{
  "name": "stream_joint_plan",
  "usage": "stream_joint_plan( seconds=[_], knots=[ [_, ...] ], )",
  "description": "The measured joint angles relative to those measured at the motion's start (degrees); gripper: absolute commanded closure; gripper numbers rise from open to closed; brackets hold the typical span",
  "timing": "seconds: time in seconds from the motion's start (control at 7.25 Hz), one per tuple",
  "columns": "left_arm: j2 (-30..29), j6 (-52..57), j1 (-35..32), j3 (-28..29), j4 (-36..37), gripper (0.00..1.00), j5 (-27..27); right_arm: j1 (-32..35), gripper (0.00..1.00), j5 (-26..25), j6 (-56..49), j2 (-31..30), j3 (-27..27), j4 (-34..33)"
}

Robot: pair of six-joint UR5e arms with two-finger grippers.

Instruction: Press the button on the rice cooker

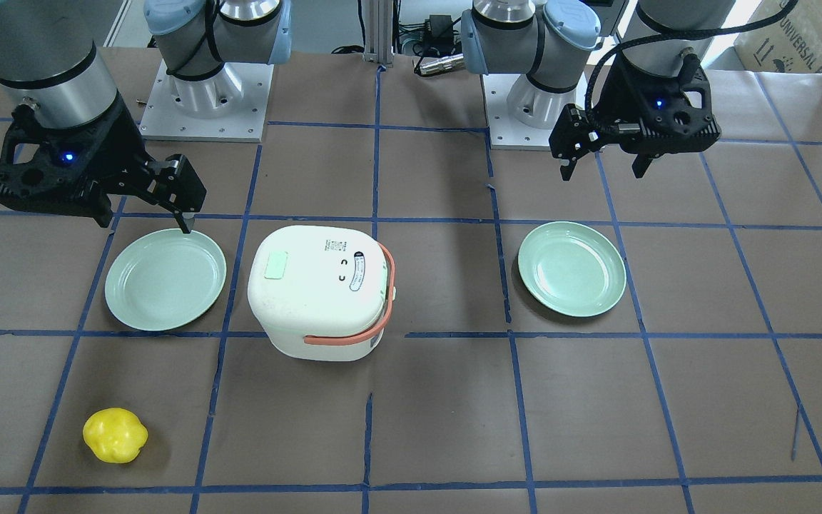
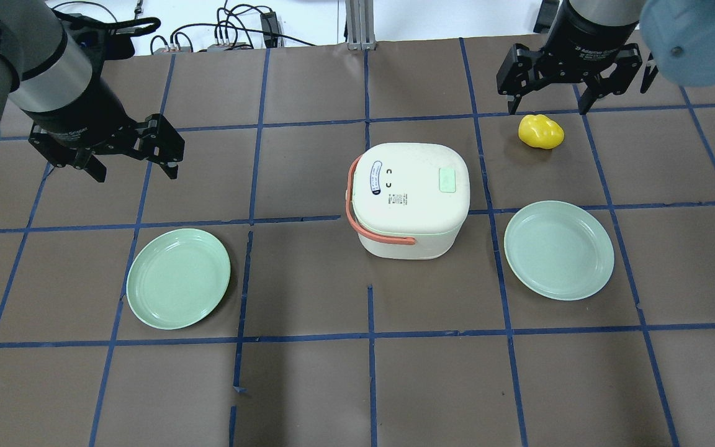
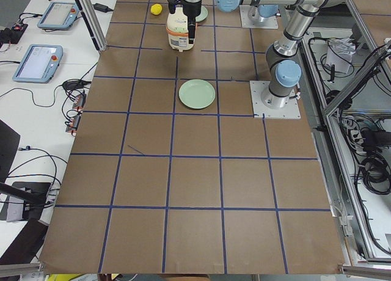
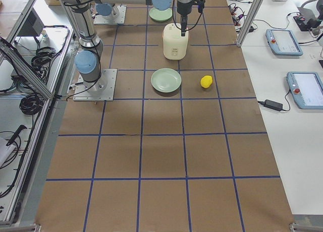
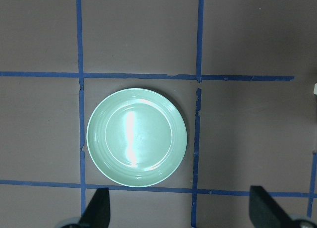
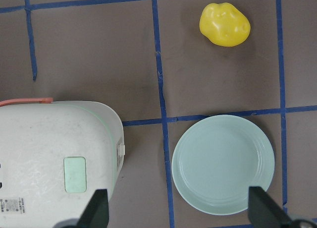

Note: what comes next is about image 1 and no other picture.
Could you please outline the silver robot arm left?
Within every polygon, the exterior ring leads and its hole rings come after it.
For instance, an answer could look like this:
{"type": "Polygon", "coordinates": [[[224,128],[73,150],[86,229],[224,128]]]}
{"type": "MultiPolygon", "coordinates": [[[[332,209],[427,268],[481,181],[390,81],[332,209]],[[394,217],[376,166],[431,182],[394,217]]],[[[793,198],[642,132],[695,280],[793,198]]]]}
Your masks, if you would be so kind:
{"type": "MultiPolygon", "coordinates": [[[[564,180],[588,153],[616,144],[635,156],[632,170],[643,178],[653,160],[697,153],[713,146],[721,128],[712,113],[711,87],[699,53],[706,34],[724,23],[731,1],[639,1],[623,46],[614,53],[600,97],[584,106],[554,109],[549,143],[564,180]]],[[[475,1],[461,14],[460,40],[471,73],[519,75],[531,92],[551,96],[574,92],[589,55],[602,36],[602,20],[591,3],[475,1]]]]}

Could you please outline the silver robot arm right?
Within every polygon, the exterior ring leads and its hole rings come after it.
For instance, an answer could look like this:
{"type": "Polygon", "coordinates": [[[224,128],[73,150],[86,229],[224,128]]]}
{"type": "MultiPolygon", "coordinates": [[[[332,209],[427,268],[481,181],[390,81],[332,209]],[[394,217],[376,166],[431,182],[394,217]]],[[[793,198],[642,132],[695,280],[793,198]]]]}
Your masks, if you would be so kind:
{"type": "MultiPolygon", "coordinates": [[[[288,1],[147,1],[164,92],[192,123],[256,114],[239,65],[283,64],[288,1]]],[[[110,225],[112,195],[165,209],[189,233],[206,187],[183,155],[152,157],[71,1],[0,1],[0,86],[14,102],[0,155],[0,204],[110,225]]]]}

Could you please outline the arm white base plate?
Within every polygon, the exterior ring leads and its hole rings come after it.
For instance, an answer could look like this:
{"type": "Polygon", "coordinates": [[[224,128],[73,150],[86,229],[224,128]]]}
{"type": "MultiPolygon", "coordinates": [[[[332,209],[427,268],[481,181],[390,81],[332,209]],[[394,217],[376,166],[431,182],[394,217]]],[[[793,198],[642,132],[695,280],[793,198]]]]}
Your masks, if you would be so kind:
{"type": "Polygon", "coordinates": [[[274,65],[225,63],[218,75],[183,81],[161,63],[141,117],[149,141],[260,143],[274,65]]]}
{"type": "Polygon", "coordinates": [[[573,90],[554,94],[539,90],[523,74],[482,75],[490,146],[500,150],[548,151],[552,129],[565,104],[584,105],[587,78],[573,90]]]}

